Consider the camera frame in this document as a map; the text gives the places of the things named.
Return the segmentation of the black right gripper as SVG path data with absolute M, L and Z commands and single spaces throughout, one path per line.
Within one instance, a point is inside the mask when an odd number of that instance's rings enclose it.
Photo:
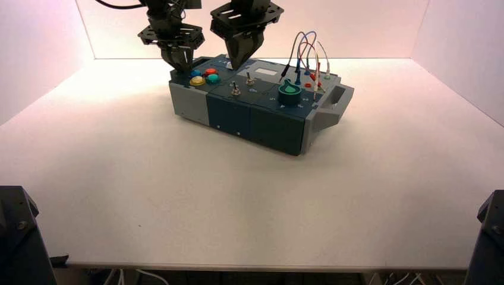
M 228 2 L 212 10 L 210 29 L 215 34 L 237 34 L 276 23 L 284 9 L 274 2 Z M 263 31 L 225 39 L 233 70 L 241 67 L 263 44 Z

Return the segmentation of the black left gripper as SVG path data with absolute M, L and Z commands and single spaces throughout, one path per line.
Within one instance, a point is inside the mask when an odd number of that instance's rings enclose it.
M 161 58 L 180 72 L 189 72 L 193 66 L 194 49 L 205 41 L 202 28 L 183 23 L 184 14 L 148 14 L 149 25 L 139 32 L 144 45 L 168 46 L 160 49 Z M 180 68 L 177 50 L 180 48 Z

